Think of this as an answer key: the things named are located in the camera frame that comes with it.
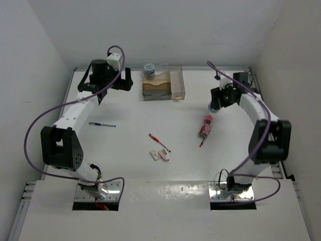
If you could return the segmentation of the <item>blue tape roll stack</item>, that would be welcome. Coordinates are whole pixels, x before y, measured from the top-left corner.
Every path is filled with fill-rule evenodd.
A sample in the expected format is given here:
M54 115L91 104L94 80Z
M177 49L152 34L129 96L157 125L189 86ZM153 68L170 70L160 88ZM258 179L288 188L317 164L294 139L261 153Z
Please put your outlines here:
M143 73L146 79L153 79L155 77L155 66L151 63L145 64Z

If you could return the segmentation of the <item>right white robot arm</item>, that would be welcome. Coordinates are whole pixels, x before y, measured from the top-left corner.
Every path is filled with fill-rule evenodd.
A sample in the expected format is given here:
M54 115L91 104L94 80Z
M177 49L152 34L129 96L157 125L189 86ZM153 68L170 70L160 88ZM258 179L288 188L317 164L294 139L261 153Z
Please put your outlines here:
M216 73L219 87L211 89L209 110L218 112L237 104L254 125L248 144L248 156L231 170L227 176L227 190L241 192L248 190L255 178L271 164L284 161L288 157L291 123L273 114L263 102L258 92L239 82L237 77L248 76L236 73L230 77Z

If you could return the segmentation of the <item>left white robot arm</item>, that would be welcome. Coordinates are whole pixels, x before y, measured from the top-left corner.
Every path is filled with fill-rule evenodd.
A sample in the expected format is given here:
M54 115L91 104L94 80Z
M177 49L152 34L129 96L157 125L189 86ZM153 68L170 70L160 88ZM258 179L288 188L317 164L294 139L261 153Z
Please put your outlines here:
M133 86L131 69L125 68L125 77L106 60L93 60L77 86L77 100L65 114L50 127L41 130L42 156L46 165L67 172L79 180L78 185L89 195L100 198L106 188L101 183L98 166L88 164L78 134L90 113L107 95L105 87L130 91Z

